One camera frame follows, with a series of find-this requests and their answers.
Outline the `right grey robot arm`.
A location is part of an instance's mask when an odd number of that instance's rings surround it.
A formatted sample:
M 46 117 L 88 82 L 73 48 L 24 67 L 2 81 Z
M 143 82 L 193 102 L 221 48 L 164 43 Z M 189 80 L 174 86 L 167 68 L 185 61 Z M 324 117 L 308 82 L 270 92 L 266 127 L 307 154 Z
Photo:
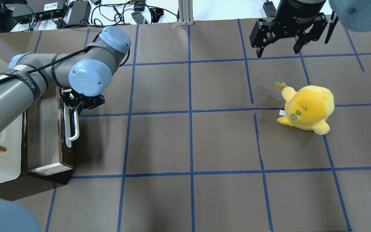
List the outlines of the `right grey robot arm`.
M 299 54 L 304 45 L 318 41 L 326 27 L 328 43 L 337 23 L 356 32 L 371 31 L 371 0 L 330 0 L 330 20 L 321 12 L 325 0 L 281 0 L 270 22 L 258 19 L 249 36 L 257 57 L 266 46 L 283 38 L 297 38 L 293 51 Z

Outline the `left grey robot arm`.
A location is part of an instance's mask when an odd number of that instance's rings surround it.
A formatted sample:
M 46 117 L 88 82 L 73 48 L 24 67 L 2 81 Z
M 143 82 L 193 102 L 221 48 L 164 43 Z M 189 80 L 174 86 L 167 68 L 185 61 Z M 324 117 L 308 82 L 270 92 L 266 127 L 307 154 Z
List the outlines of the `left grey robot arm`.
M 71 54 L 16 55 L 0 72 L 0 133 L 50 88 L 71 88 L 75 113 L 96 107 L 130 47 L 128 35 L 108 25 L 87 47 Z

